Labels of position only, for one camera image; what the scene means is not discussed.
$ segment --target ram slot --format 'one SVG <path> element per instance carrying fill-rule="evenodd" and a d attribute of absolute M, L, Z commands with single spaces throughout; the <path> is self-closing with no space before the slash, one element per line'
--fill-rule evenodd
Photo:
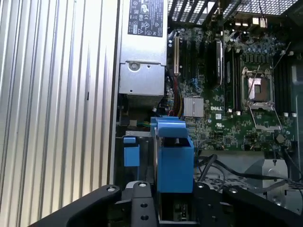
<path fill-rule="evenodd" d="M 288 58 L 282 58 L 274 70 L 275 108 L 278 114 L 291 112 L 291 72 Z"/>
<path fill-rule="evenodd" d="M 233 59 L 232 77 L 233 77 L 234 87 L 235 87 L 235 95 L 234 95 L 235 110 L 236 111 L 241 111 L 241 76 L 242 76 L 242 71 L 241 71 L 240 54 L 235 53 L 233 51 L 232 59 Z"/>

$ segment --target metal case wall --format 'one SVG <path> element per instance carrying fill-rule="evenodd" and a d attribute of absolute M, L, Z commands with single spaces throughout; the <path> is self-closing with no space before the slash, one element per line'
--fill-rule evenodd
<path fill-rule="evenodd" d="M 0 226 L 107 184 L 117 5 L 0 1 Z"/>

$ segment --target capacitor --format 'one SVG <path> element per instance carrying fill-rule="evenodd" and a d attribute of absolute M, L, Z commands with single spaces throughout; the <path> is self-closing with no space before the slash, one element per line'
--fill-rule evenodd
<path fill-rule="evenodd" d="M 233 34 L 233 38 L 236 39 L 239 37 L 239 35 L 240 35 L 240 32 L 236 32 L 235 34 Z"/>
<path fill-rule="evenodd" d="M 247 42 L 249 39 L 250 38 L 249 38 L 247 32 L 244 31 L 244 32 L 241 33 L 241 40 L 242 40 L 242 42 Z"/>
<path fill-rule="evenodd" d="M 234 32 L 235 32 L 235 29 L 230 30 L 230 31 L 229 31 L 229 35 L 231 35 L 231 34 L 234 33 Z"/>

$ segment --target regulatory symbols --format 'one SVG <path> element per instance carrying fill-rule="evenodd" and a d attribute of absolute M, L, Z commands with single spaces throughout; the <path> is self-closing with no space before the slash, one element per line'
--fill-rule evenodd
<path fill-rule="evenodd" d="M 149 28 L 150 27 L 150 24 L 145 22 L 144 25 L 143 25 L 145 28 Z"/>

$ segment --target screw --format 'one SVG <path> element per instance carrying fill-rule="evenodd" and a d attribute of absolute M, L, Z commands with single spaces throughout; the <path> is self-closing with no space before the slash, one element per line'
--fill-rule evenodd
<path fill-rule="evenodd" d="M 230 190 L 229 190 L 231 193 L 237 193 L 238 191 L 236 190 L 236 189 L 234 189 L 234 188 L 231 188 Z"/>
<path fill-rule="evenodd" d="M 113 191 L 115 191 L 115 190 L 116 190 L 115 187 L 109 187 L 109 188 L 107 189 L 108 192 L 113 192 Z"/>
<path fill-rule="evenodd" d="M 136 71 L 136 70 L 139 69 L 139 64 L 138 63 L 130 63 L 129 67 L 130 67 L 131 70 Z"/>

